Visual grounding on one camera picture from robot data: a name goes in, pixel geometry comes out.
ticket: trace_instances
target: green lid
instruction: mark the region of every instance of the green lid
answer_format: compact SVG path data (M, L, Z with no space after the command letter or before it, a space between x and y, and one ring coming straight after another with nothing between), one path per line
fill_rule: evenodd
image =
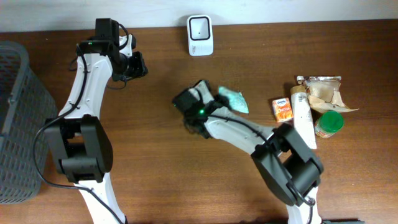
M319 125L328 133L336 133L343 127L344 119L336 111L328 111L319 118Z

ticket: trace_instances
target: wooden table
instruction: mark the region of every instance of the wooden table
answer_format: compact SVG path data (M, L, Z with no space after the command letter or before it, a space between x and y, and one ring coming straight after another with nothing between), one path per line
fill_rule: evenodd
M114 149L111 172L130 222L237 223L286 220L251 158L226 142L189 134L172 98L199 79L243 92L250 114L275 126L269 99L290 96L296 75L341 75L345 126L317 138L326 220L398 220L398 21L215 26L214 53L191 57L184 27L129 29L149 74L105 90L101 123ZM30 66L61 108L75 74L75 44L92 30L0 34L22 43ZM67 184L50 160L45 175ZM79 192L43 185L36 198L0 206L0 223L91 223Z

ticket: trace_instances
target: wire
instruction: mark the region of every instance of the wire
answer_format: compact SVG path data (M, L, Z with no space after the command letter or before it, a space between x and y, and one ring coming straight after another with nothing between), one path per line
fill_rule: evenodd
M310 215L308 216L308 222L307 222L307 224L311 224L311 222L312 222L312 217L313 217L313 206L310 206Z
M262 140L264 140L267 144L268 144L268 140L262 135L262 133L260 131L257 131L256 129L254 129L252 126L246 124L243 121L240 120L236 120L233 118L228 118L228 117L223 117L223 116L218 116L218 115L208 115L209 117L212 118L219 118L219 119L223 119L225 121L232 121L238 124L242 124L243 126L247 127L248 129L250 129L250 131L252 131L254 134L256 134L258 137L260 137Z
M202 96L201 92L200 92L197 88L195 88L195 90L197 91L197 93L198 93L198 95L199 95L199 100L200 100L201 102L203 102L203 96Z
M46 184L48 184L51 187L58 187L58 188L62 188L62 189L72 189L72 190L84 190L86 192L88 192L89 194L91 194L100 204L102 204L103 207L105 207L112 215L113 217L120 223L123 224L123 222L120 220L120 218L115 214L115 212L107 205L105 204L94 192L93 189L89 189L87 187L78 187L78 186L71 186L71 185L62 185L62 184L56 184L53 182L48 181L46 178L44 178L43 174L41 173L39 166L37 165L36 162L36 155L35 155L35 145L36 142L39 138L39 136L44 132L44 130L46 130L49 126L53 125L54 123L56 123L57 121L61 120L62 118L66 117L68 114L72 113L76 108L78 108L78 104L81 101L81 98L83 97L83 93L85 91L85 87L86 87L86 82L87 82L87 75L88 75L88 69L87 69L87 63L86 63L86 59L84 58L83 52L81 51L81 49L79 48L79 45L76 45L76 51L78 53L78 56L81 57L83 64L84 64L84 78L83 78L83 84L81 86L81 90L79 93L79 96L76 100L75 103L71 103L72 107L65 113L63 113L62 115L56 117L55 119L51 120L50 122L48 122L47 124L43 125L36 133L34 139L33 139L33 143L32 143L32 158L33 158L33 162L35 165L35 169L37 174L39 175L40 179L45 182Z
M69 71L74 72L77 71L77 68L72 68L73 63L77 61L77 57L75 57L72 61L69 63Z
M300 200L302 200L306 205L308 206L314 206L315 205L315 200L313 198L310 198L309 200L306 200L304 196L297 190L296 186L293 183L288 183L287 188L289 190L294 192L294 195L296 195Z
M126 37L127 37L127 40L126 40L126 42L124 43L124 44L122 44L122 46L119 46L119 50L121 50L121 49L123 49L123 48L125 48L126 46L127 46L127 43L129 42L129 32L127 31L127 29L122 25L122 24L119 24L119 26L122 28L122 30L124 31L124 33L126 33ZM75 57L72 61L70 61L70 63L69 63L69 71L71 71L71 72L74 72L74 71L77 71L77 68L72 68L72 65L75 63L77 61L77 57ZM112 90L121 90L122 88L110 88L110 89L112 89Z
M119 47L119 50L121 50L121 49L125 48L125 46L127 46L127 43L129 42L129 32L126 30L126 28L124 28L124 26L122 24L119 24L119 26L126 33L126 37L127 37L126 42L124 44L122 44L122 46Z
M110 90L122 90L122 89L124 89L124 88L126 87L126 85L127 85L127 78L126 78L125 75L123 76L123 78L124 78L124 86L123 86L123 87L120 87L120 88L111 87L111 86L109 86L108 84L106 84L106 87L107 87L108 89L110 89Z

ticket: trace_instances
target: food package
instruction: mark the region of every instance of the food package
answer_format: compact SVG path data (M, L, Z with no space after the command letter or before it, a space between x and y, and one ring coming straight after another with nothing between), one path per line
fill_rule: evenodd
M272 108L277 122L285 122L293 118L293 111L288 98L272 101Z
M351 112L343 103L339 92L341 77L297 77L297 83L307 90L310 107L320 113L333 110L339 113Z

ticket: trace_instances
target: plastic wrapper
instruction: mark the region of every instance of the plastic wrapper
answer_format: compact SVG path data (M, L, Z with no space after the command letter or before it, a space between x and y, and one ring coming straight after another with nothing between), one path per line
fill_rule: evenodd
M307 90L310 107L320 113L337 111L339 113L351 112L343 103L339 92L341 77L297 77L297 83Z

